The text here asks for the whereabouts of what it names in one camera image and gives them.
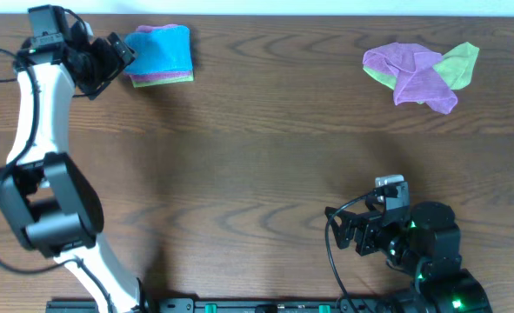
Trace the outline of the blue microfiber cloth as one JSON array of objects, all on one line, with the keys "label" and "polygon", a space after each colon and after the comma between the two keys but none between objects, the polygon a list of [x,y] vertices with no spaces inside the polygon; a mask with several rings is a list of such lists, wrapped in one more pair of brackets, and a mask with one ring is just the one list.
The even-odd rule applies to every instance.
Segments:
[{"label": "blue microfiber cloth", "polygon": [[124,41],[137,53],[135,61],[125,69],[127,74],[193,70],[190,30],[186,26],[133,32]]}]

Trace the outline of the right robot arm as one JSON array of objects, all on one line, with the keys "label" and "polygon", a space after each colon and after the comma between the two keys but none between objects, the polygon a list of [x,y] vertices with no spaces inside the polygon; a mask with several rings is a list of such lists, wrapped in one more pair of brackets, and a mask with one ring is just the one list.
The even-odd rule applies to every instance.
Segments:
[{"label": "right robot arm", "polygon": [[393,270],[411,277],[411,286],[392,295],[363,300],[342,290],[357,312],[491,312],[481,283],[462,267],[461,232],[453,209],[437,202],[411,207],[406,200],[385,199],[383,208],[369,198],[368,210],[349,212],[349,204],[327,207],[325,233],[342,250],[356,243],[360,256],[381,252]]}]

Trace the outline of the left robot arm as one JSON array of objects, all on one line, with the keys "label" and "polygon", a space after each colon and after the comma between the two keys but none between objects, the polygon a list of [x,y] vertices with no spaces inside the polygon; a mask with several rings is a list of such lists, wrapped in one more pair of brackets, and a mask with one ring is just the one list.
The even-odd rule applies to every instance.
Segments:
[{"label": "left robot arm", "polygon": [[68,269],[100,312],[155,312],[138,277],[103,234],[97,193],[69,156],[76,97],[95,99],[135,58],[116,34],[94,37],[60,6],[29,9],[31,36],[13,54],[20,88],[15,142],[0,167],[0,210],[17,241]]}]

